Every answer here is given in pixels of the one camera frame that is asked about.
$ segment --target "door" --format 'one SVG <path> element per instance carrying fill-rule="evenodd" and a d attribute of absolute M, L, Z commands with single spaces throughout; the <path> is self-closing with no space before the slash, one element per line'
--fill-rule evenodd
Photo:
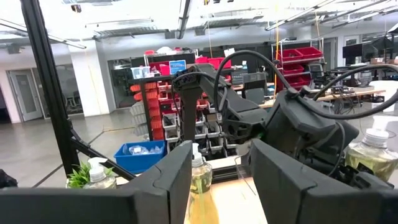
<path fill-rule="evenodd" d="M 323 56 L 326 62 L 326 71 L 336 67 L 336 38 L 329 38 L 323 41 Z"/>
<path fill-rule="evenodd" d="M 19 109 L 24 121 L 41 118 L 39 96 L 35 89 L 32 73 L 30 70 L 9 72 Z"/>

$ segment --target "pump dispenser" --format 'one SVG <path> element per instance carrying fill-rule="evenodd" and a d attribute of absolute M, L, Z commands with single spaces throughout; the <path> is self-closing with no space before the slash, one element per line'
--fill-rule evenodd
<path fill-rule="evenodd" d="M 387 148 L 389 133 L 388 122 L 398 121 L 393 116 L 374 116 L 373 127 L 366 130 L 365 137 L 359 143 L 349 144 L 346 165 L 357 168 L 359 163 L 370 168 L 374 175 L 388 181 L 398 165 L 398 153 Z"/>
<path fill-rule="evenodd" d="M 84 186 L 85 189 L 115 189 L 116 178 L 105 174 L 104 167 L 100 163 L 106 162 L 108 159 L 94 157 L 88 160 L 90 164 L 90 183 Z"/>
<path fill-rule="evenodd" d="M 198 147 L 199 144 L 192 144 L 189 221 L 190 224 L 219 224 L 218 211 L 210 191 L 213 171 L 211 165 L 204 161 Z"/>

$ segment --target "potted plant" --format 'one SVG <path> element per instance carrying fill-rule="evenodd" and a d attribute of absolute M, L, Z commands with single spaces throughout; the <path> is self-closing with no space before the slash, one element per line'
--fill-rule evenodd
<path fill-rule="evenodd" d="M 67 179 L 66 188 L 69 189 L 82 189 L 86 184 L 90 182 L 90 166 L 89 164 L 81 163 L 81 166 L 78 166 L 79 169 L 73 170 L 73 173 L 69 175 Z M 105 169 L 106 176 L 112 174 L 113 168 Z"/>

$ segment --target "white pump cap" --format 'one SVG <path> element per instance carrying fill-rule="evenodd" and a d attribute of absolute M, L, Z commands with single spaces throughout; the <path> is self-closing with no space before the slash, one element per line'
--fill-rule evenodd
<path fill-rule="evenodd" d="M 390 121 L 398 121 L 394 116 L 373 116 L 373 127 L 366 130 L 363 142 L 376 147 L 387 147 L 388 132 L 386 127 Z"/>
<path fill-rule="evenodd" d="M 192 154 L 193 154 L 192 166 L 193 167 L 202 166 L 203 159 L 201 157 L 201 153 L 199 152 L 199 144 L 198 143 L 192 143 Z"/>
<path fill-rule="evenodd" d="M 104 167 L 100 165 L 102 162 L 106 162 L 108 159 L 94 157 L 88 160 L 90 164 L 90 182 L 99 182 L 106 178 Z"/>

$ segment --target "blue plastic bin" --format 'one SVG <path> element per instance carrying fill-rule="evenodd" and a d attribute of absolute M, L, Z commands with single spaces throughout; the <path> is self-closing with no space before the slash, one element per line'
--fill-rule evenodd
<path fill-rule="evenodd" d="M 146 155 L 123 154 L 123 148 L 130 148 L 131 146 L 143 146 L 146 147 L 148 150 L 157 146 L 160 148 L 161 152 L 157 154 Z M 116 163 L 119 164 L 121 167 L 125 168 L 133 174 L 139 174 L 145 172 L 147 169 L 159 162 L 164 157 L 164 152 L 164 141 L 132 142 L 123 144 L 113 157 L 116 159 Z"/>

